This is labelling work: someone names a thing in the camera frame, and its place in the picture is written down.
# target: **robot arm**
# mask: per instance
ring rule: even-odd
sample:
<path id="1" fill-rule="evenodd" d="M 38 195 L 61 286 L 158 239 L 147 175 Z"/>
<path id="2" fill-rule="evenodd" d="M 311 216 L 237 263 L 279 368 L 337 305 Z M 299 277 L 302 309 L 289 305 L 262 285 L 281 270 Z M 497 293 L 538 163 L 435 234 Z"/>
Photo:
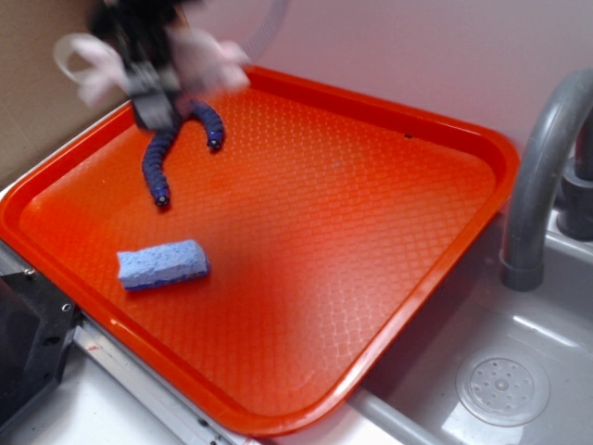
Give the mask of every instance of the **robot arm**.
<path id="1" fill-rule="evenodd" d="M 136 123 L 146 130 L 170 129 L 175 119 L 181 86 L 165 26 L 176 20 L 174 7 L 182 1 L 101 1 L 88 20 L 91 33 L 120 54 Z"/>

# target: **blue segmented gripper finger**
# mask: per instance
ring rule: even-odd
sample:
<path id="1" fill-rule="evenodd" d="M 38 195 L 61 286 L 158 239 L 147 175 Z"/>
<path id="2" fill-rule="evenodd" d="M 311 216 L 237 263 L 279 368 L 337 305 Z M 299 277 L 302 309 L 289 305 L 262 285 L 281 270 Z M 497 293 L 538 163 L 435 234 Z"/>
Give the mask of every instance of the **blue segmented gripper finger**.
<path id="1" fill-rule="evenodd" d="M 148 144 L 142 159 L 142 173 L 145 176 L 150 195 L 159 207 L 169 205 L 169 184 L 162 170 L 163 160 L 175 141 L 181 125 L 182 119 L 178 117 L 173 128 L 157 132 Z"/>
<path id="2" fill-rule="evenodd" d="M 196 119 L 202 122 L 206 131 L 206 145 L 212 150 L 220 150 L 224 139 L 224 124 L 221 116 L 206 102 L 192 100 L 192 111 Z"/>

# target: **textured tray surface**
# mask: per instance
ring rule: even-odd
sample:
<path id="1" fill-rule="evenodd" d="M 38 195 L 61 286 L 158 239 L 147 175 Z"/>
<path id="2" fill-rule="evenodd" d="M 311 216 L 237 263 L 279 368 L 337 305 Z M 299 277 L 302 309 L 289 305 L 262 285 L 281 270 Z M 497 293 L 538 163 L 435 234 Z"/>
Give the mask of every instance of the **textured tray surface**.
<path id="1" fill-rule="evenodd" d="M 348 394 L 508 190 L 471 153 L 339 110 L 256 88 L 212 105 L 224 149 L 184 125 L 169 209 L 152 203 L 149 137 L 124 111 L 17 187 L 3 237 L 217 420 L 279 434 Z M 188 238 L 208 277 L 122 288 L 116 252 Z"/>

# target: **white wall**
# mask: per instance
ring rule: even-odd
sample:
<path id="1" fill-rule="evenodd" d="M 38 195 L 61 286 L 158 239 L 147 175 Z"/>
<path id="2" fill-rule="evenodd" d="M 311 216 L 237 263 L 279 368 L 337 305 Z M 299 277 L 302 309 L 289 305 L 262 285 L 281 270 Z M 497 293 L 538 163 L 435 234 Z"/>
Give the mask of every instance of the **white wall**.
<path id="1" fill-rule="evenodd" d="M 242 41 L 271 0 L 187 6 Z M 522 151 L 570 71 L 593 65 L 590 0 L 293 0 L 258 64 L 484 125 Z"/>

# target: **tray rim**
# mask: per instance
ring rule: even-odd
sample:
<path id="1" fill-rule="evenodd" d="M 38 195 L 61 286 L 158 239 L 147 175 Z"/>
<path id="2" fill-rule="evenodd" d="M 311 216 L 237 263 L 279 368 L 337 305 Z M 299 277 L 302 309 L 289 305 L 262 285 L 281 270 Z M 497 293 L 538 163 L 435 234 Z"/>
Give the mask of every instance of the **tray rim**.
<path id="1" fill-rule="evenodd" d="M 478 125 L 263 68 L 253 69 L 249 72 L 249 77 L 252 87 L 265 93 L 315 108 L 333 109 L 334 112 L 339 109 L 340 115 L 357 121 L 365 121 L 402 134 L 411 134 L 472 154 L 484 160 L 496 178 L 494 192 L 486 203 L 460 231 L 423 280 L 408 294 L 397 313 L 346 369 L 344 378 L 317 402 L 288 415 L 253 414 L 230 397 L 222 397 L 224 395 L 221 396 L 221 391 L 214 384 L 203 378 L 196 382 L 197 372 L 171 351 L 160 348 L 159 342 L 155 345 L 154 342 L 151 344 L 138 337 L 134 332 L 142 330 L 141 326 L 132 320 L 126 320 L 125 323 L 114 320 L 112 314 L 117 307 L 111 302 L 105 306 L 92 305 L 93 313 L 90 318 L 96 320 L 123 345 L 163 375 L 208 415 L 237 432 L 256 437 L 271 437 L 297 431 L 320 419 L 336 409 L 356 388 L 362 377 L 378 360 L 380 352 L 394 341 L 414 313 L 430 298 L 432 290 L 444 279 L 502 207 L 511 193 L 519 157 L 505 137 Z M 107 120 L 100 121 L 88 132 L 73 139 L 51 159 L 23 176 L 0 201 L 0 238 L 69 296 L 90 295 L 95 291 L 79 277 L 68 275 L 68 271 L 56 264 L 44 252 L 42 246 L 38 246 L 22 233 L 19 230 L 19 216 L 45 187 L 93 155 L 115 134 L 132 125 L 133 115 L 128 104 L 117 109 Z M 88 145 L 95 148 L 80 149 L 81 146 Z M 375 356 L 374 360 L 367 360 L 369 355 Z"/>

